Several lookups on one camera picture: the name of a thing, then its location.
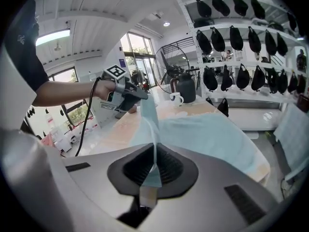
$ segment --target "white mug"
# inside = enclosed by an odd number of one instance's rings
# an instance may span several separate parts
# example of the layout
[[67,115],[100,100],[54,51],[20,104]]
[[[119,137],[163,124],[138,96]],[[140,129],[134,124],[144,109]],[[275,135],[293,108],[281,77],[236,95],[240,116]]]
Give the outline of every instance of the white mug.
[[181,104],[183,104],[183,97],[180,96],[179,92],[176,93],[171,93],[169,95],[170,100],[173,102],[174,106],[180,106]]

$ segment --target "floor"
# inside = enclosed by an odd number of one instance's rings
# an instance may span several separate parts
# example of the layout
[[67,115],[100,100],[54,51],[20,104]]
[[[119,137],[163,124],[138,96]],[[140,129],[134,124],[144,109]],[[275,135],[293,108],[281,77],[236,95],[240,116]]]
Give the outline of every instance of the floor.
[[[153,92],[153,97],[156,103],[159,103],[162,100],[168,100],[169,94],[164,91]],[[96,128],[92,132],[85,134],[84,142],[82,149],[79,153],[80,156],[92,154],[91,152],[97,145],[98,141],[102,139],[102,135],[108,135],[109,131],[113,125],[118,121],[118,119],[112,119],[106,126],[103,128]],[[269,180],[266,185],[266,189],[273,194],[275,199],[280,202],[283,200],[282,192],[285,195],[288,195],[291,190],[294,190],[291,185],[288,183],[283,183],[284,190],[281,190],[281,181],[284,176],[290,172],[290,169],[287,165],[283,149],[280,146],[280,143],[275,142],[274,135],[272,132],[248,132],[247,135],[255,145],[260,149],[263,155],[266,157],[267,161],[270,164],[271,171]],[[68,152],[62,152],[62,155],[65,157],[74,157],[79,147],[79,142],[75,143],[72,149]]]

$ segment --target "gray machine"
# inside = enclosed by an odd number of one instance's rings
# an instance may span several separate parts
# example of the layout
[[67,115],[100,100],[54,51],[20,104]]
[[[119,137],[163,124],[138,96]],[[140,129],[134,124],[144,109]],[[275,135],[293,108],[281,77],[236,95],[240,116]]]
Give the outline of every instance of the gray machine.
[[[21,79],[5,48],[0,59],[6,77]],[[25,82],[19,85],[28,90],[31,104],[35,96]],[[134,91],[139,94],[137,99],[143,96],[131,85],[124,87],[119,86],[116,92]],[[1,112],[5,113],[1,116],[8,116],[10,111],[1,107]],[[128,193],[136,193],[141,181],[136,176],[148,169],[138,167],[149,160],[145,152],[151,152],[153,145],[62,159],[54,148],[13,130],[21,122],[1,121],[0,164],[7,184],[23,208],[48,231],[233,232],[264,219],[277,206],[259,183],[225,161],[172,145],[157,145],[165,149],[158,158],[158,168],[166,181],[162,181],[164,192],[157,190],[155,207],[148,209],[140,204],[138,195]],[[122,181],[112,179],[111,174],[118,174]],[[177,183],[180,186],[173,184],[177,180],[182,180]],[[121,194],[120,189],[128,193]]]

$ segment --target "black thermos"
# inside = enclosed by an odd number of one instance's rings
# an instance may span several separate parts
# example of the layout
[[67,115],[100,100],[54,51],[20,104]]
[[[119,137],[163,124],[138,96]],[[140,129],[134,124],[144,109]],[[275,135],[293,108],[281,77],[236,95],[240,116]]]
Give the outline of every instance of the black thermos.
[[179,75],[177,90],[183,97],[183,103],[190,103],[195,101],[195,83],[191,79],[191,75],[189,73],[183,73]]

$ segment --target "ceiling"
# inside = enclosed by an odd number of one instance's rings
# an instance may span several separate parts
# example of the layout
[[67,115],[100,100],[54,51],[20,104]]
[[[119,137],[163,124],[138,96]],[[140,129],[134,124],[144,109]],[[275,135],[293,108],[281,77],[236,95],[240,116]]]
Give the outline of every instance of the ceiling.
[[[150,21],[149,14],[162,12]],[[82,58],[106,58],[120,38],[137,24],[164,35],[186,23],[175,0],[36,0],[40,36],[70,29],[70,37],[37,46],[46,70]],[[162,21],[171,25],[163,27]]]

